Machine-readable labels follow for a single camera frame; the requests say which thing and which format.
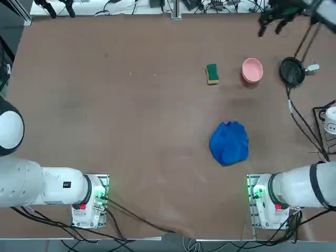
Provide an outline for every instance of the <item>green sponge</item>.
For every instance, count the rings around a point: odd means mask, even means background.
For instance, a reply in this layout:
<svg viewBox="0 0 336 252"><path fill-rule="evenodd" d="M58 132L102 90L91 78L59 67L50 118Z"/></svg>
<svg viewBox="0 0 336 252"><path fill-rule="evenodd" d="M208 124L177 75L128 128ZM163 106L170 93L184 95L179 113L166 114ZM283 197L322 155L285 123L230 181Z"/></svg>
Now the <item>green sponge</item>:
<svg viewBox="0 0 336 252"><path fill-rule="evenodd" d="M215 85L219 83L219 77L217 75L217 65L216 64L207 65L206 74L208 75L209 85Z"/></svg>

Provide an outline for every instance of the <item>pink bowl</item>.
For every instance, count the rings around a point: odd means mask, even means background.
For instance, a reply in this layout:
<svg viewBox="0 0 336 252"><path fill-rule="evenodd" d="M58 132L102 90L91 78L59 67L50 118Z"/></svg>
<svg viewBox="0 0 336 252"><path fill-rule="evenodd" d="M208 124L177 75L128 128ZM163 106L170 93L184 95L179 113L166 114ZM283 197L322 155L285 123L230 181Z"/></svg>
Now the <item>pink bowl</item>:
<svg viewBox="0 0 336 252"><path fill-rule="evenodd" d="M243 67L241 69L243 78L248 83L256 83L263 76L263 67L259 60L255 58L248 58L244 61Z"/></svg>

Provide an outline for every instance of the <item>floor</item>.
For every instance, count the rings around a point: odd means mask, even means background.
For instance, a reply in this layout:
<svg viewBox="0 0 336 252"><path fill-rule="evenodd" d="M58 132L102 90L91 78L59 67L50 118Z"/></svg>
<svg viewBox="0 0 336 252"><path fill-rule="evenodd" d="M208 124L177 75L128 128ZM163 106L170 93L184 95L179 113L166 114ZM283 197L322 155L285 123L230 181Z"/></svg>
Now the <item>floor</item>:
<svg viewBox="0 0 336 252"><path fill-rule="evenodd" d="M22 1L27 9L30 9L33 0ZM23 31L23 21L15 14L10 12L6 7L0 5L0 34L6 40L12 51L15 53ZM76 242L73 240L65 241L69 246ZM224 242L202 242L204 251L216 250ZM116 244L112 240L101 240L97 244L88 244L82 242L76 246L78 251L108 251L116 248ZM128 245L134 251L184 251L182 245L182 237L180 235L166 235L162 237L162 241L140 240ZM285 243L275 247L262 247L253 249L253 251L288 251L288 252L313 252L313 251L334 251L335 243L308 243L298 242L297 244ZM68 251L60 240L0 240L0 250L7 251L23 251L27 248L33 248L35 252L57 252ZM233 245L229 244L221 251L236 251ZM125 248L120 248L118 251L128 251Z"/></svg>

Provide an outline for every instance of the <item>black wire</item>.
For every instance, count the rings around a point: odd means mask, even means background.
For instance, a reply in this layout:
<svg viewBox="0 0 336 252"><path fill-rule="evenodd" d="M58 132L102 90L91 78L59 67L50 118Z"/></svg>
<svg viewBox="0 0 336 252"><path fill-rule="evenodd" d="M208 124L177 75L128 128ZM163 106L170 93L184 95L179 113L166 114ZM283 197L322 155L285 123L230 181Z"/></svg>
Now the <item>black wire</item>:
<svg viewBox="0 0 336 252"><path fill-rule="evenodd" d="M106 197L101 197L101 199L103 200L108 200L109 202L111 202L112 204L118 206L119 208L123 209L124 211L126 211L127 213L129 213L130 215L132 215L133 217L145 222L146 224L150 225L151 227L154 227L160 231L163 231L163 232L167 232L167 233L175 233L174 231L171 231L171 230L168 230L168 229L165 229L165 228L162 228L162 227L159 227L159 226L156 226L155 224L149 222L148 220L145 220L144 218L141 218L140 216L136 215L135 213L129 211L128 209L126 209L125 207L121 206L120 204L118 204L117 202L109 199L109 198L106 198Z"/></svg>
<svg viewBox="0 0 336 252"><path fill-rule="evenodd" d="M223 8L224 8L224 9L226 9L228 12L230 12L230 13L231 13L231 11L230 11L228 8L226 8L225 6L223 6Z"/></svg>
<svg viewBox="0 0 336 252"><path fill-rule="evenodd" d="M220 245L218 248L215 248L215 249L210 250L210 251L208 251L208 252L218 251L218 250L222 249L223 247L225 247L228 243L225 243L225 244L223 244L223 245Z"/></svg>
<svg viewBox="0 0 336 252"><path fill-rule="evenodd" d="M79 240L78 242L76 242L76 244L74 244L71 249L68 250L68 252L72 251L79 243L81 242L81 240Z"/></svg>
<svg viewBox="0 0 336 252"><path fill-rule="evenodd" d="M71 230L73 230L74 232L76 232L76 234L80 237L80 238L82 238L82 240L81 239L79 239L78 237L76 237L75 235L73 235L71 232L69 232L68 230L66 230L64 227L61 227L60 225L62 225L63 223L62 222L56 222L56 221L53 221L53 220L51 220L51 219L49 219L48 217L46 217L45 215L43 215L43 214L41 214L40 212L38 212L38 211L36 211L36 210L34 210L35 211L35 213L37 213L38 215L40 215L40 216L42 216L43 218L40 218L40 217L38 217L38 216L35 216L35 215L33 215L33 214L31 214L30 212L28 212L27 211L27 209L25 209L24 207L21 207L21 209L28 215L28 216L30 216L31 218L36 218L36 219L38 219L38 220L41 220L41 221L45 221L45 220L47 220L47 221L50 221L51 223L53 223L53 224L55 224L55 225L58 225L62 230L64 230L65 232L67 232L69 235L71 235L74 239L76 239L76 240L80 240L80 241L86 241L86 242L88 242L88 243L96 243L97 241L91 241L91 240L87 240L87 239L85 239L77 230L75 230L74 228L72 228L72 227L69 227Z"/></svg>
<svg viewBox="0 0 336 252"><path fill-rule="evenodd" d="M105 5L104 5L104 8L103 8L103 10L101 10L101 11L99 11L99 12L96 12L94 15L96 16L97 14L100 14L100 13L105 13L105 12L108 12L108 13L110 13L108 10L106 10L106 6L108 5L108 4L110 4L111 3L111 1L110 0L108 0L106 3L105 3Z"/></svg>
<svg viewBox="0 0 336 252"><path fill-rule="evenodd" d="M267 240L267 241L256 241L257 243L259 243L260 245L256 245L256 246L253 246L253 247L248 247L246 248L245 245L242 245L242 246L238 246L234 243L231 242L231 244L239 249L252 249L252 248L259 248L259 247L262 247L262 246L275 246L275 245L278 245L280 243L283 243L283 242L286 242L288 241L295 232L297 232L297 228L299 227L299 224L296 223L295 227L294 228L288 228L285 232L285 234L280 237L279 239L276 239L276 240L272 240L279 231L281 231L282 227L287 224L287 222L290 223L290 219L293 218L295 215L300 215L300 217L297 219L298 221L301 221L302 220L302 211L298 211L294 214L291 214L288 216L288 218L280 225L280 227L277 229L277 231Z"/></svg>
<svg viewBox="0 0 336 252"><path fill-rule="evenodd" d="M306 51L305 51L304 54L303 54L303 57L302 57L302 60L301 60L302 64L303 64L303 62L305 61L306 56L307 56L307 53L308 53L308 51L309 51L311 45L313 44L313 41L315 40L317 34L319 33L321 26L322 26L321 23L318 23L317 28L316 28L316 30L315 30L313 36L311 37L311 39L310 39L310 41L309 41L309 44L308 44L308 46L307 46L307 48L306 48Z"/></svg>
<svg viewBox="0 0 336 252"><path fill-rule="evenodd" d="M114 222L114 225L115 225L115 228L116 228L116 230L117 230L117 233L118 233L118 235L119 235L119 237L121 238L121 239L123 239L125 242L132 242L132 241L128 241L123 235L122 235L122 233L121 233L121 230L120 230L120 228L119 228L119 225L118 225L118 223L117 223L117 220L116 220L116 218L115 218L115 216L113 215L113 213L109 210L109 209L105 209L105 211L111 216L111 218L112 218L112 220L113 220L113 222Z"/></svg>
<svg viewBox="0 0 336 252"><path fill-rule="evenodd" d="M296 58L296 56L298 55L298 53L299 53L299 51L300 51L303 43L306 41L306 38L307 38L307 36L308 36L308 34L309 34L312 26L313 26L313 24L310 23L309 26L308 26L308 28L307 28L307 30L306 30L306 32L304 33L304 36L303 36L303 38L302 38L302 40L301 40L298 48L296 49L296 52L294 53L294 58Z"/></svg>
<svg viewBox="0 0 336 252"><path fill-rule="evenodd" d="M202 245L202 243L200 241L199 241L199 245L201 246L202 252L205 252L204 248L203 248L203 245Z"/></svg>
<svg viewBox="0 0 336 252"><path fill-rule="evenodd" d="M168 5L169 5L169 9L170 9L170 11L173 12L173 9L172 9L172 7L170 6L169 0L167 0L167 3L168 3Z"/></svg>
<svg viewBox="0 0 336 252"><path fill-rule="evenodd" d="M201 6L203 7L203 10L204 10L204 5L203 5L204 1L205 1L205 0L203 0L203 1L201 2L201 4L198 5L198 7L197 7L197 9L195 10L194 14L196 14L196 12L197 12L199 9L201 9Z"/></svg>
<svg viewBox="0 0 336 252"><path fill-rule="evenodd" d="M294 239L293 243L296 243L297 240L298 240L298 228L299 228L300 226L302 226L302 225L304 225L304 224L306 224L306 223L312 221L313 219L316 219L316 218L319 217L319 216L322 216L322 215L324 215L324 214L327 214L327 213L329 213L329 212L336 212L336 208L335 208L335 207L332 207L332 208L330 208L330 209L326 209L326 210L324 210L324 211L322 211L322 212L320 212L320 213L318 213L318 214L312 216L311 218L305 220L304 222L302 222L303 214L302 214L302 211L301 211L301 210L298 211L298 212L296 212L296 213L294 213L294 214L291 214L291 215L284 221L284 223L282 223L282 224L280 225L280 227L279 227L279 228L277 229L277 231L272 235L271 238L269 238L267 241L256 241L257 243L259 243L259 245L256 245L256 246L252 246L252 247L247 247L247 248L246 248L246 247L245 247L245 244L242 245L242 246L238 246L238 245L236 245L236 244L234 244L234 243L232 243L232 242L230 242L230 243L231 243L233 246L235 246L235 247L237 247L237 248L239 248L239 249L253 249L253 248L258 248L258 247L261 247L261 246L268 246L268 247L269 247L269 246L276 246L276 245L278 245L278 244L280 244L280 243L283 243L283 242L288 241L294 234L295 234L295 239ZM290 220L293 218L293 216L295 216L295 221L294 221L295 224L294 224L294 225L293 225L292 221L290 221ZM286 224L287 222L289 223L290 226L289 226L289 228L286 230L285 235L282 236L281 238L277 239L277 240L272 240L272 239L276 236L276 234L281 230L281 228L283 227L283 225Z"/></svg>
<svg viewBox="0 0 336 252"><path fill-rule="evenodd" d="M134 14L134 12L135 12L135 8L136 8L136 6L137 6L137 3L138 3L138 0L135 0L135 3L134 3L134 8L133 8L133 11L132 11L132 15Z"/></svg>
<svg viewBox="0 0 336 252"><path fill-rule="evenodd" d="M248 242L245 242L245 243L242 245L242 247L239 248L239 249L237 250L237 252L241 251L241 250L245 247L246 244L248 244Z"/></svg>
<svg viewBox="0 0 336 252"><path fill-rule="evenodd" d="M264 12L264 11L265 11L265 10L258 4L258 3L253 2L252 0L246 0L246 1L248 1L248 2L250 2L250 3L253 3L253 4L255 4L256 6L258 6L261 12Z"/></svg>
<svg viewBox="0 0 336 252"><path fill-rule="evenodd" d="M63 245L66 246L66 247L69 249L68 252L69 252L69 251L79 252L78 250L75 250L75 249L74 249L74 246L71 248L71 247L68 246L63 240L61 240L61 243L63 243Z"/></svg>
<svg viewBox="0 0 336 252"><path fill-rule="evenodd" d="M22 216L24 216L24 217L26 217L26 218L28 218L28 219L31 219L31 220L33 220L33 221L40 222L40 223L43 223L43 224L47 224L47 225L49 225L49 226L54 226L54 227L64 227L64 228L70 228L70 229L73 229L73 228L74 228L74 229L84 230L84 231L86 231L86 232L93 233L93 234L96 234L96 235L101 235L101 236L109 237L109 238L111 238L111 239L114 239L114 241L117 242L117 243L119 243L120 245L124 245L124 247L125 247L126 249L128 249L130 252L134 252L134 251L133 251L132 249L130 249L128 246L126 246L125 244L121 243L121 242L123 242L123 240L121 240L121 239L119 239L119 238L116 238L116 237L114 237L114 236L107 235L107 234L103 234L103 233L96 232L96 231L93 231L93 230L90 230L90 229L86 229L86 228L81 228L81 227L77 227L77 226L69 226L69 225L66 225L66 224L61 223L61 222L56 222L56 223L59 223L59 224L54 224L53 222L55 222L55 221L53 221L53 220L52 220L52 222L51 222L51 221L48 221L47 219L46 219L46 220L40 220L40 219L38 219L38 216L32 215L33 217L31 217L31 216L29 216L29 215L27 215L27 214L25 214L25 213L19 211L19 210L18 210L17 208L15 208L15 207L11 207L11 209L13 209L13 210L16 211L18 214L20 214L20 215L22 215Z"/></svg>
<svg viewBox="0 0 336 252"><path fill-rule="evenodd" d="M309 132L313 135L313 137L315 138L315 140L317 141L318 145L316 145L313 140L308 136L308 134L303 130L303 128L300 126L300 124L298 123L298 121L296 120L296 118L294 117L292 111L291 111L291 117L293 119L293 121L295 122L295 124L297 125L297 127L300 129L300 131L306 136L306 138L315 146L315 148L321 152L321 154L323 155L323 157L325 158L326 161L330 161L328 154L326 153L324 147L323 147L323 143L319 141L319 139L317 138L317 136L314 134L313 130L311 129L311 127L309 126L309 124L306 122L306 120L303 118L303 116L300 114L300 112L297 110L297 108L295 107L293 101L290 98L290 89L288 87L286 87L286 94L287 94L287 99L290 101L290 104L292 106L292 108L295 110L295 112L298 114L298 116L300 117L300 119L304 122L304 124L306 125L306 127L308 128Z"/></svg>
<svg viewBox="0 0 336 252"><path fill-rule="evenodd" d="M210 0L211 4L214 6L215 10L216 10L216 13L218 13L218 10L217 10L217 7L216 5L214 4L214 2L212 0Z"/></svg>

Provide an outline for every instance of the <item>crumpled blue towel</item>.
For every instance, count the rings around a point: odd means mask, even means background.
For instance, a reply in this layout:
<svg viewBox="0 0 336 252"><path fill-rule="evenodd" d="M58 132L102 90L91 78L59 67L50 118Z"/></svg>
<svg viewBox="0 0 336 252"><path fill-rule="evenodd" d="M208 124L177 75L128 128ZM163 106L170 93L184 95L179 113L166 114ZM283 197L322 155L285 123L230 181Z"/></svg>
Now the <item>crumpled blue towel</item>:
<svg viewBox="0 0 336 252"><path fill-rule="evenodd" d="M221 123L212 134L209 148L221 165L230 165L248 157L248 137L238 122Z"/></svg>

